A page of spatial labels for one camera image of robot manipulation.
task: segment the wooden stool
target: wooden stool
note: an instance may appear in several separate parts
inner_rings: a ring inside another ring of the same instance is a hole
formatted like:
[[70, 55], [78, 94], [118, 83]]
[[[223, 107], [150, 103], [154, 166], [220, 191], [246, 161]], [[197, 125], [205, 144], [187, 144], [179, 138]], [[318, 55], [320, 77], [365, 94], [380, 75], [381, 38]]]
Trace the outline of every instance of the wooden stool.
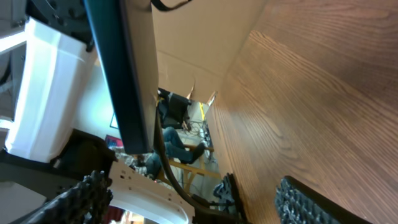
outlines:
[[[189, 149], [189, 151], [192, 151], [197, 147], [197, 146], [188, 145], [188, 144], [184, 144], [184, 146], [185, 146], [185, 148]], [[214, 149], [212, 147], [206, 147], [205, 150], [214, 152]], [[174, 167], [183, 169], [183, 183], [186, 184], [184, 186], [184, 191], [188, 194], [190, 193], [189, 189], [191, 187], [192, 181], [197, 174], [201, 175], [201, 176], [207, 175], [209, 177], [214, 177], [214, 178], [221, 180], [221, 176], [219, 173], [206, 170], [205, 160], [204, 160], [203, 156], [199, 157], [198, 160], [200, 161], [200, 168], [192, 167], [190, 165], [185, 165], [185, 164], [176, 162], [174, 160], [169, 160], [170, 166], [174, 166]], [[170, 183], [170, 181], [165, 178], [163, 169], [159, 172], [159, 175], [156, 177], [156, 179], [161, 180], [162, 182], [169, 184], [170, 186], [172, 185]]]

